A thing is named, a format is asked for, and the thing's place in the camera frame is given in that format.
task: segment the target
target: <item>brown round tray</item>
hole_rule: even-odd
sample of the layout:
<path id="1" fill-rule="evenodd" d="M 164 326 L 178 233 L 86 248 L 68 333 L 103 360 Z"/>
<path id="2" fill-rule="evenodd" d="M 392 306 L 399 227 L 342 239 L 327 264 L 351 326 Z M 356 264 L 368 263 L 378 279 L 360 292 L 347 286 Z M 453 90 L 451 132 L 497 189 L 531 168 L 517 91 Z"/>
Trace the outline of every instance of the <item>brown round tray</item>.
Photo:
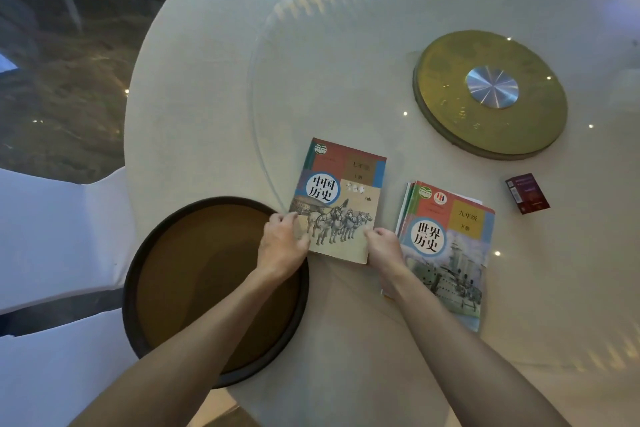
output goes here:
<path id="1" fill-rule="evenodd" d="M 124 286 L 122 316 L 139 358 L 193 323 L 255 268 L 264 224 L 276 213 L 239 197 L 181 208 L 145 239 Z M 293 337 L 307 305 L 307 261 L 262 306 L 212 388 L 232 385 L 273 361 Z"/>

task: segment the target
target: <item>book cover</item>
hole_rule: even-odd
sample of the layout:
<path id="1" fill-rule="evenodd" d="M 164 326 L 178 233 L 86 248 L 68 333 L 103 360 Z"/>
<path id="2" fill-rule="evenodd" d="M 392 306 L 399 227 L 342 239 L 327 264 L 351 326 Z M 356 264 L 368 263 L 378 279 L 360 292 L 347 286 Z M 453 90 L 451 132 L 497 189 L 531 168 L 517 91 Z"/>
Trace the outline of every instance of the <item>book cover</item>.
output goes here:
<path id="1" fill-rule="evenodd" d="M 407 190 L 398 232 L 406 266 L 477 331 L 495 212 L 420 181 Z"/>
<path id="2" fill-rule="evenodd" d="M 291 201 L 312 252 L 365 264 L 387 158 L 313 138 Z"/>

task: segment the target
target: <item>black tray rim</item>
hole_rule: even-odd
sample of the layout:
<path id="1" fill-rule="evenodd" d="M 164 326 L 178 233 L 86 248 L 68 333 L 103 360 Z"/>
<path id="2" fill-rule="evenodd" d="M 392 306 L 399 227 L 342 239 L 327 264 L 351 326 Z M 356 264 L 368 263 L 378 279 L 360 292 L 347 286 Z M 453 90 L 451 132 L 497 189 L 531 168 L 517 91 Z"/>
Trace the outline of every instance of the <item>black tray rim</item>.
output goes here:
<path id="1" fill-rule="evenodd" d="M 145 338 L 142 327 L 140 326 L 138 310 L 136 307 L 136 299 L 138 296 L 138 281 L 140 280 L 142 266 L 144 265 L 149 252 L 153 249 L 154 245 L 156 245 L 158 239 L 162 237 L 174 223 L 177 223 L 182 218 L 188 216 L 193 212 L 216 205 L 242 205 L 266 213 L 267 215 L 277 213 L 273 208 L 265 205 L 264 203 L 260 203 L 259 201 L 255 201 L 249 198 L 237 196 L 210 197 L 204 198 L 194 203 L 190 203 L 189 205 L 180 208 L 176 212 L 173 212 L 168 217 L 166 217 L 163 221 L 160 222 L 160 224 L 156 226 L 156 228 L 153 229 L 153 231 L 148 235 L 148 237 L 144 239 L 144 241 L 136 251 L 133 260 L 131 261 L 129 271 L 127 272 L 127 278 L 125 279 L 124 283 L 122 320 L 124 322 L 124 330 L 125 334 L 127 335 L 127 339 L 129 340 L 129 343 L 131 344 L 131 347 L 138 358 L 142 358 L 152 350 L 151 346 L 149 346 L 149 343 L 147 342 L 147 339 Z M 296 273 L 300 278 L 298 300 L 296 302 L 296 308 L 294 309 L 291 320 L 289 321 L 289 324 L 285 328 L 283 334 L 280 336 L 277 342 L 260 358 L 242 368 L 238 368 L 236 370 L 232 370 L 220 375 L 218 377 L 218 380 L 212 386 L 212 389 L 228 387 L 230 385 L 234 385 L 235 383 L 242 382 L 247 378 L 255 375 L 260 370 L 265 368 L 269 363 L 271 363 L 274 359 L 276 359 L 276 357 L 280 353 L 282 353 L 286 345 L 291 341 L 298 329 L 298 326 L 300 325 L 300 321 L 302 320 L 302 316 L 304 315 L 305 308 L 307 307 L 307 299 L 309 294 L 309 268 L 307 259 L 305 259 L 305 261 L 300 266 L 300 269 L 298 269 L 298 272 Z"/>

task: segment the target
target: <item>round table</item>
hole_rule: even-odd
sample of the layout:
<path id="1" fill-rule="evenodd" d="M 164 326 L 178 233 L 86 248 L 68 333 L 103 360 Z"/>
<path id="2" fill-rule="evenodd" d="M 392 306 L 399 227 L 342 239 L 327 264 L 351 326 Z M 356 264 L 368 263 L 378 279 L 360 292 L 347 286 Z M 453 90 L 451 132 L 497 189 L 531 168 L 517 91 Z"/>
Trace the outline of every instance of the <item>round table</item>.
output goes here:
<path id="1" fill-rule="evenodd" d="M 377 226 L 395 226 L 412 180 L 495 209 L 481 336 L 570 420 L 599 424 L 607 409 L 585 402 L 639 364 L 639 14 L 640 0 L 167 0 L 125 119 L 138 235 L 210 196 L 284 211 L 312 137 L 387 156 Z M 463 29 L 516 39 L 560 79 L 568 124 L 540 155 L 471 155 L 420 113 L 420 52 Z M 504 180 L 524 173 L 549 210 L 520 215 Z M 446 401 L 371 270 L 309 262 L 300 328 L 230 389 L 238 402 L 265 426 L 442 425 Z"/>

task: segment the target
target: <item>small red box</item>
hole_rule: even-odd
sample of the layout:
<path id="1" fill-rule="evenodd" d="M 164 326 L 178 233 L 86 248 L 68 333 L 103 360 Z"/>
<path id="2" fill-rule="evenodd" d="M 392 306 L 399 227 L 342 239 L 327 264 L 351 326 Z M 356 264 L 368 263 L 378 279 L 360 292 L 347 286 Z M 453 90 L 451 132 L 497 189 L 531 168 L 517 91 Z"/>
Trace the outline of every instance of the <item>small red box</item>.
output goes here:
<path id="1" fill-rule="evenodd" d="M 516 201 L 520 213 L 527 214 L 551 208 L 542 190 L 531 173 L 506 180 L 509 191 Z"/>

